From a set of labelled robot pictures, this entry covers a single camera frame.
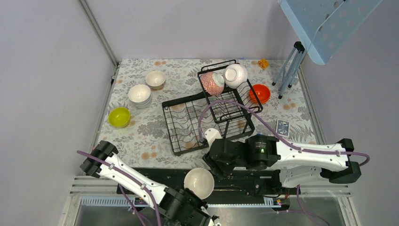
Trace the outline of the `beige bowl top tier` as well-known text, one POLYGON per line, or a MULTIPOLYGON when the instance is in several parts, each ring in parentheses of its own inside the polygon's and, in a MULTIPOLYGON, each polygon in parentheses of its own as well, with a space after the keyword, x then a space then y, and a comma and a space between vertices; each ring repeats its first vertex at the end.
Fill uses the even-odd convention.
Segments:
POLYGON ((184 188, 188 188, 202 200, 212 194, 214 187, 215 180, 212 173, 204 168, 192 169, 184 178, 184 188))

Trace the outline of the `black wire dish rack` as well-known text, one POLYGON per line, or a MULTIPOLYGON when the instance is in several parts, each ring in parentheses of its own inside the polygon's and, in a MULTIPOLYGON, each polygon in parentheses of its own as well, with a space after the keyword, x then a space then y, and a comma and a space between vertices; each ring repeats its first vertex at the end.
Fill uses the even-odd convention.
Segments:
POLYGON ((163 102, 173 154, 180 156, 208 147, 207 141, 200 139, 199 123, 203 130, 214 128, 228 140, 251 135, 255 126, 247 109, 255 113, 263 110, 249 80, 235 89, 225 86, 216 97, 202 90, 195 95, 163 102))

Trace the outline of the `orange bowl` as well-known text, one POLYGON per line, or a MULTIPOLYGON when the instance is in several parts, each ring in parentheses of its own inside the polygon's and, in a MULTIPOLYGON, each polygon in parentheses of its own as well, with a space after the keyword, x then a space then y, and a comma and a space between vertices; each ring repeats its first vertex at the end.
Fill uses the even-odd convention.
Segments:
POLYGON ((248 96, 250 97, 252 103, 257 103, 259 101, 261 104, 265 104, 271 97, 270 94, 260 95, 257 97, 255 97, 254 94, 249 94, 248 96))
POLYGON ((248 94, 256 94, 257 96, 265 94, 271 95, 271 91, 267 86, 263 84, 255 84, 252 86, 252 89, 249 90, 248 94))

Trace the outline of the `pink patterned bowl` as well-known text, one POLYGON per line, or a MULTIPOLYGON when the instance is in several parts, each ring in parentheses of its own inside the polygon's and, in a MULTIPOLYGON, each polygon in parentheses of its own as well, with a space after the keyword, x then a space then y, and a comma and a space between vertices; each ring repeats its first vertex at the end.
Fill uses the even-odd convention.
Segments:
POLYGON ((219 96, 224 90, 225 82, 220 73, 205 73, 200 77, 200 81, 204 90, 212 96, 219 96))

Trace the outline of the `white bowl top tier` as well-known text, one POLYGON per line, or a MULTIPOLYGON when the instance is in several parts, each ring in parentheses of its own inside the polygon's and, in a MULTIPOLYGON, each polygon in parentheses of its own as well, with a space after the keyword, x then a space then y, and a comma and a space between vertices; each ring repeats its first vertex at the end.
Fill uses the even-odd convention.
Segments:
POLYGON ((247 69, 241 64, 231 64, 227 66, 223 72, 225 84, 233 89, 239 87, 247 81, 247 69))

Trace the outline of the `white ribbed bowl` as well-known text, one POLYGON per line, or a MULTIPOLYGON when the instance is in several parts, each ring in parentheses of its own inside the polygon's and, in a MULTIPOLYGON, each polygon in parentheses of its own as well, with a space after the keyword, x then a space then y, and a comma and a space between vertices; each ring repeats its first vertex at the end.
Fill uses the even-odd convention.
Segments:
POLYGON ((146 99, 146 100, 144 100, 144 101, 142 101, 140 103, 136 103, 136 102, 133 102, 133 101, 130 100, 130 104, 133 107, 139 108, 139 109, 149 107, 151 105, 151 103, 152 103, 152 97, 149 97, 148 99, 146 99))
POLYGON ((136 103, 140 103, 149 97, 152 97, 152 90, 144 84, 135 85, 128 92, 129 100, 136 103))

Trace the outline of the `cream floral bowl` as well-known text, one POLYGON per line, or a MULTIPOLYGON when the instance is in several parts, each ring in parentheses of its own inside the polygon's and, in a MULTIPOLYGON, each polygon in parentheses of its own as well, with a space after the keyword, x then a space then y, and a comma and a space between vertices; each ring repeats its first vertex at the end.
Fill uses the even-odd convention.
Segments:
POLYGON ((145 82, 151 89, 162 89, 166 83, 166 74, 162 71, 152 71, 147 74, 145 82))

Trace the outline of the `lime green bowl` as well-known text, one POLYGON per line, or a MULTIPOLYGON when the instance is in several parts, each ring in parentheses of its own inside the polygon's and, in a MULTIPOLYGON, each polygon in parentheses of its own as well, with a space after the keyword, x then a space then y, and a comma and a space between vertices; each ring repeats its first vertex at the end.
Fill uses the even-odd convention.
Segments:
POLYGON ((108 122, 116 128, 126 127, 130 120, 130 111, 125 107, 115 108, 108 115, 108 122))

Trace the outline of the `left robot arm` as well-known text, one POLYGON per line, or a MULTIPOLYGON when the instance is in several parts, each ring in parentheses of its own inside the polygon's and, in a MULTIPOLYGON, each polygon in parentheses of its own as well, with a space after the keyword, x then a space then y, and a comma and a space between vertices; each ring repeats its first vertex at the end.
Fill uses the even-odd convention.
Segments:
POLYGON ((101 141, 91 153, 77 151, 86 159, 80 168, 86 175, 105 177, 117 182, 139 196, 155 211, 157 224, 165 218, 182 226, 218 226, 219 217, 207 211, 207 202, 200 199, 189 188, 171 188, 151 180, 124 163, 118 156, 115 145, 101 141))

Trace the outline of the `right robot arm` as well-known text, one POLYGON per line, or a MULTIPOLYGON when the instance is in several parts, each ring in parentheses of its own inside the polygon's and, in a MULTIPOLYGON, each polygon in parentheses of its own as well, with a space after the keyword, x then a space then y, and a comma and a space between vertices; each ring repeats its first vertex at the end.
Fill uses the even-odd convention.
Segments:
POLYGON ((308 182, 328 180, 332 184, 351 184, 362 175, 360 164, 350 160, 354 145, 343 138, 332 145, 286 142, 264 135, 255 135, 244 142, 230 141, 220 135, 206 134, 209 151, 203 161, 212 173, 224 178, 235 168, 278 171, 270 180, 270 188, 281 194, 288 188, 308 182))

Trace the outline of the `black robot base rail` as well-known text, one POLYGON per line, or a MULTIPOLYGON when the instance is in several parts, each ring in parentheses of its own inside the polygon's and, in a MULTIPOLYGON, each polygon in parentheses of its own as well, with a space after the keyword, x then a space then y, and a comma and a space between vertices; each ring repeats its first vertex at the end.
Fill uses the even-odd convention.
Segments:
MULTIPOLYGON (((182 187, 188 169, 137 168, 139 173, 171 188, 182 187)), ((264 197, 285 198, 295 195, 296 188, 283 188, 278 171, 235 170, 229 176, 214 177, 215 186, 206 199, 209 205, 264 204, 264 197)))

